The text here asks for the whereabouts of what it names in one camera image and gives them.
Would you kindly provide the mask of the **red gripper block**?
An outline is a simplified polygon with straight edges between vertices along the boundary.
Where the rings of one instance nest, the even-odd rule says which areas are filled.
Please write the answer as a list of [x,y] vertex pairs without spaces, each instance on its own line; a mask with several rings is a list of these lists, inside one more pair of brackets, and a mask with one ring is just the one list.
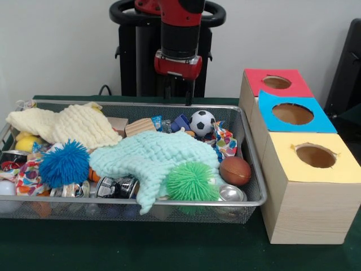
[[[161,50],[157,50],[154,58],[155,71],[161,75],[179,76],[185,79],[186,87],[186,106],[190,106],[193,101],[194,81],[198,78],[202,68],[202,57],[194,56],[191,59],[171,59],[167,58]],[[171,79],[169,76],[164,78],[164,98],[171,98]]]

